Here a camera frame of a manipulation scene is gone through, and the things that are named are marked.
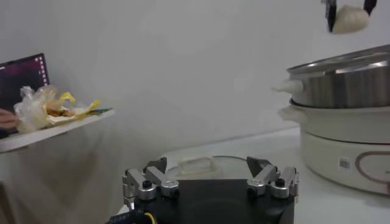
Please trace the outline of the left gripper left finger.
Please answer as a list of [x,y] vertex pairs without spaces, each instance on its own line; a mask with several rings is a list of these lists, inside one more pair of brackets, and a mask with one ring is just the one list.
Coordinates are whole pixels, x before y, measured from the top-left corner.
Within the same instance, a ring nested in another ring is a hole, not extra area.
[[126,169],[122,176],[124,205],[135,208],[135,200],[152,201],[159,192],[162,197],[176,199],[180,195],[179,181],[166,176],[167,157],[149,161],[142,171]]

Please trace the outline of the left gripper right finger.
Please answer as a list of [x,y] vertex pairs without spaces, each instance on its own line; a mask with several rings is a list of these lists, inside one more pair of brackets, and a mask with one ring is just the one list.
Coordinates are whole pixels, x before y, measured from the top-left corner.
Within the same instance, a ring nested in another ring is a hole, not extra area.
[[252,177],[246,181],[246,196],[255,201],[269,194],[272,198],[284,200],[292,198],[295,203],[299,196],[299,172],[295,167],[280,170],[266,159],[248,156],[247,166]]

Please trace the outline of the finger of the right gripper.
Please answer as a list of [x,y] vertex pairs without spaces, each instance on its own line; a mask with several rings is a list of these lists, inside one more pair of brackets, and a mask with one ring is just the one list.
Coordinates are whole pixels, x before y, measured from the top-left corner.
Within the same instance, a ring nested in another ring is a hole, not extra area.
[[337,12],[336,0],[321,0],[321,3],[325,5],[325,17],[327,20],[328,31],[332,33]]
[[363,10],[370,16],[377,5],[377,0],[364,0]]

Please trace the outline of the bystander bare hand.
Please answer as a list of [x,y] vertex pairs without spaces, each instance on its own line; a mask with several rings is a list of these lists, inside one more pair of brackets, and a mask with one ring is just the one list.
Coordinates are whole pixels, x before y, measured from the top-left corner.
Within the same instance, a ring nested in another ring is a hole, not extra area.
[[18,117],[12,112],[0,109],[0,128],[1,129],[12,129],[16,127]]

